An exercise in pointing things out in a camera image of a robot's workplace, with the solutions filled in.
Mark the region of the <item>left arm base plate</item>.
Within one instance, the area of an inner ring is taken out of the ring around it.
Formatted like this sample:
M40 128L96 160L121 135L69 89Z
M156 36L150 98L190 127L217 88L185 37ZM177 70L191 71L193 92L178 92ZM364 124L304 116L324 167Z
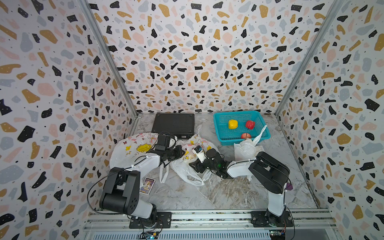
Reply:
M152 213L148 219L132 217L129 229L169 229L172 222L172 212Z

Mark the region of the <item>red apple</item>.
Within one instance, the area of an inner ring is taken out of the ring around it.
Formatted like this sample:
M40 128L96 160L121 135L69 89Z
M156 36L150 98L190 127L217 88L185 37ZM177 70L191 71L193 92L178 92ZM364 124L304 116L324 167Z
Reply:
M243 133L242 135L241 135L241 138L242 139L249 139L249 138L251 138L252 136L249 134L249 133Z

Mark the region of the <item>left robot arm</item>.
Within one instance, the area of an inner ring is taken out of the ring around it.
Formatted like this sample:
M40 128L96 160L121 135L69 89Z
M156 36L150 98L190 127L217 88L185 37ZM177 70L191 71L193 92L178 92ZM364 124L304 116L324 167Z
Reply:
M165 162L178 160L185 153L180 145L172 149L164 147L162 151L147 152L126 168L112 168L104 184L100 208L116 214L155 220L156 206L140 200L141 178L159 166L166 167Z

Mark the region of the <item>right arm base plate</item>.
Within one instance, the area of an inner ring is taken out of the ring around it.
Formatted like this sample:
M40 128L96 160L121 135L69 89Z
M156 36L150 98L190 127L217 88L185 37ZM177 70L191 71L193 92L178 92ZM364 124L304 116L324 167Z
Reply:
M266 211L252 211L251 212L251 223L257 228L265 227L293 227L294 222L291 214L288 210L284 210L281 216L276 216Z

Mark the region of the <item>yellow toy fruit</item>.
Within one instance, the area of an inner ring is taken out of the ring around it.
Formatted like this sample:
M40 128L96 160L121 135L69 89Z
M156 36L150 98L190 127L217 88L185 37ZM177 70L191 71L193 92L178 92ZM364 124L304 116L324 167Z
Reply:
M229 120L228 122L228 128L230 130L234 130L238 128L238 121L237 120Z

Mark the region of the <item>red toy fruit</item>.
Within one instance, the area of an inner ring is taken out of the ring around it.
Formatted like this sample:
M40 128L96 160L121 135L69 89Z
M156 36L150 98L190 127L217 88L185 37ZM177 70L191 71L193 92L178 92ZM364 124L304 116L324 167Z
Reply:
M245 126L247 129L253 130L256 126L256 122L249 120L246 122Z

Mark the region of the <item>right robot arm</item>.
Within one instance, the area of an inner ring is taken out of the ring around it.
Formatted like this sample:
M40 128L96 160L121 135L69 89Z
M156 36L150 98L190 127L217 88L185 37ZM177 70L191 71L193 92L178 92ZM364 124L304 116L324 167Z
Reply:
M266 152L261 151L250 160L227 162L216 150L210 149L204 160L198 159L189 166L201 174L209 170L222 179L254 176L268 191L267 213L281 217L286 210L285 190L290 182L290 170Z

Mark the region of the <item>white plastic bag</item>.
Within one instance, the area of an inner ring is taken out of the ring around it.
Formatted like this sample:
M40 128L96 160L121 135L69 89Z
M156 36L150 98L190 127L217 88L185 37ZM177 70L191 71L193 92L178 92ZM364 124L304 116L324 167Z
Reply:
M117 143L111 158L110 168L123 168L128 171L138 171L144 178L156 168L160 168L160 182L165 183L169 175L169 167L160 163L160 154L155 144L157 133L141 133L130 136Z
M217 146L202 138L198 134L193 135L188 140L178 140L176 145L180 145L182 150L185 151L185 154L181 158L170 163L172 170L176 172L178 176L187 184L195 187L204 186L205 182L211 177L212 173L209 170L205 170L202 174L199 174L191 166L189 166L190 163L196 160L200 162L197 155L193 152L193 149L200 146L205 153L210 149L215 149L219 152Z
M264 125L261 133L254 139L248 138L239 144L234 144L235 163L228 167L232 178L248 176L249 180L251 179L253 174L249 167L255 161L257 154L264 151L264 148L258 146L258 143L261 141L261 137L266 129L267 125Z

